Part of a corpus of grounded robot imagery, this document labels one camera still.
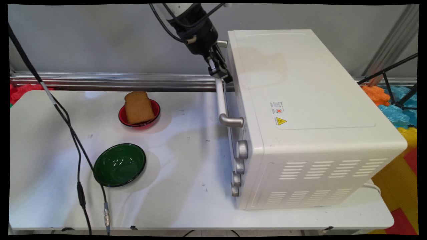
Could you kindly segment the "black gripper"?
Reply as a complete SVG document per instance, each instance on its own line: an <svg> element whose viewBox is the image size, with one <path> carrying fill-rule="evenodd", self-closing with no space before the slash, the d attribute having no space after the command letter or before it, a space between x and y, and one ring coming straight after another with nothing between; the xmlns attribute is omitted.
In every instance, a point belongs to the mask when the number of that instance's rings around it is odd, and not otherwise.
<svg viewBox="0 0 427 240"><path fill-rule="evenodd" d="M205 15L206 12L184 12L176 18L184 25L191 25ZM220 46L215 44L218 40L218 32L209 18L206 18L197 26L191 28L180 26L173 19L170 20L170 25L175 29L177 36L182 40L190 40L194 36L196 37L196 41L191 44L186 44L186 47L192 54L204 56L204 60L208 64L208 72L213 78L222 79L226 84L233 81L233 77L228 70Z"/></svg>

